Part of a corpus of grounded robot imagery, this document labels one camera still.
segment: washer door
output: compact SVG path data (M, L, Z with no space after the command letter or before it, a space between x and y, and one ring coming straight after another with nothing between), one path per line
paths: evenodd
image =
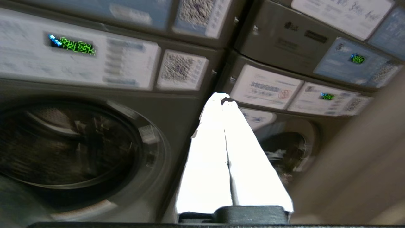
M164 148L143 117L129 122L96 103L46 100L1 113L1 174L29 187L57 220L105 201L142 175L133 189L139 191ZM147 131L155 131L153 142L145 140Z
M307 120L283 120L279 115L277 121L254 133L285 186L306 169L316 149L316 127Z

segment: control panel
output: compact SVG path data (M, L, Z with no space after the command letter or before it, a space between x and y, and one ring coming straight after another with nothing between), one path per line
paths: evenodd
M0 40L2 78L131 90L199 91L210 63L203 54L218 55L2 8Z
M337 10L326 7L329 2L332 4L336 1L303 0L292 3L296 7L311 8L314 2L323 2L318 6L322 10L311 8L322 13L326 9L332 12ZM385 7L381 7L379 13L383 16L391 8L391 2L377 2ZM258 62L364 91L383 87L402 67L399 59L365 45L324 22L270 0L256 2L248 18L250 23L243 28L246 33L238 37L235 47ZM351 25L356 31L360 31L356 24L371 28L365 21L353 19Z
M222 91L241 103L310 115L354 116L373 99L370 93L263 65L236 52L230 59Z
M16 0L23 4L211 47L228 43L246 0Z
M291 7L359 40L367 39L393 0L293 0Z

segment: white sticker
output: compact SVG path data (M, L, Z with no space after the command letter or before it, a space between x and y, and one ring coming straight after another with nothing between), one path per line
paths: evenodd
M157 43L0 9L1 77L151 90Z
M306 82L290 107L291 112L338 116L358 93Z
M360 40L367 39L392 0L293 0L291 6Z
M230 97L236 101L285 109L303 82L281 74L245 65Z
M253 131L268 124L271 124L277 118L277 116L271 112L264 112L248 108L239 108L239 109L245 116L247 123L249 124L250 128L252 128Z
M152 18L147 12L132 9L127 6L110 4L111 14L118 19L151 25Z
M167 50L158 78L158 88L199 90L208 66L203 56Z
M140 127L138 128L138 131L141 135L142 142L146 144L153 144L159 141L159 138L155 132L155 127L152 125Z
M360 112L373 100L372 97L358 96L353 98L346 107L342 110L340 115L342 116L355 116L359 115Z
M220 31L224 26L225 16L228 13L231 0L217 0L214 5L214 10L211 13L205 35L207 37L218 38Z

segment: lg logo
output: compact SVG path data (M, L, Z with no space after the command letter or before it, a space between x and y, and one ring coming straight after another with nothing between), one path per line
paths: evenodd
M292 22L287 22L284 24L284 28L292 31L298 31L298 26L294 25Z

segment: washing machine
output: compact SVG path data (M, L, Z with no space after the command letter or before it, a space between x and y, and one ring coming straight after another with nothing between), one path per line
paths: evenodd
M16 0L102 24L223 48L246 0Z
M287 189L374 96L271 67L236 51L217 91L238 103Z
M156 222L222 54L2 1L2 178L55 221Z
M389 52L270 0L254 2L241 34L235 49L249 58L354 90L378 91L403 65Z

